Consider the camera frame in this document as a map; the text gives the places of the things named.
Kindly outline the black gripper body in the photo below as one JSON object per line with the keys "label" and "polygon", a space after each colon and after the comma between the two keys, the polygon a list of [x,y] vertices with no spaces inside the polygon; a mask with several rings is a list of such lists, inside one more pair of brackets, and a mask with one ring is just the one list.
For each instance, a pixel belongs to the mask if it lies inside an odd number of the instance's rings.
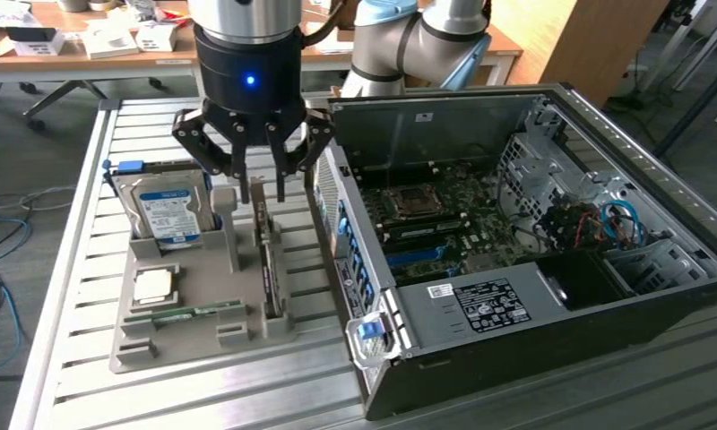
{"label": "black gripper body", "polygon": [[265,44],[221,40],[193,27],[206,98],[242,117],[249,144],[265,146],[266,123],[292,133],[305,119],[301,97],[302,31]]}

